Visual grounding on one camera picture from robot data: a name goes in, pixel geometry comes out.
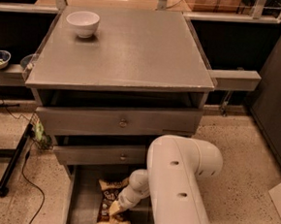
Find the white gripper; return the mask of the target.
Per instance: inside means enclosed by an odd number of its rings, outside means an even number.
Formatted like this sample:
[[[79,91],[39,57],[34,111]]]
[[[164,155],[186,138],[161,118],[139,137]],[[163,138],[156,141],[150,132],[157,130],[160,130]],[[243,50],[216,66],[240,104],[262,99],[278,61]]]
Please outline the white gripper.
[[[123,210],[135,207],[140,201],[139,195],[131,189],[123,189],[118,195],[118,201],[113,201],[109,207],[109,215],[114,216]]]

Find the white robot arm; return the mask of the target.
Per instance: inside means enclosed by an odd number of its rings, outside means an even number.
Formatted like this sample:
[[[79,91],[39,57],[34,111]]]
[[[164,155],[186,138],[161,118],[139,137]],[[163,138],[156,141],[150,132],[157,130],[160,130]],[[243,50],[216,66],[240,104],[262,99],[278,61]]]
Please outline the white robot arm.
[[[210,224],[197,179],[222,171],[223,155],[217,146],[164,135],[149,146],[146,165],[146,169],[131,173],[128,186],[109,207],[111,216],[148,197],[154,224]]]

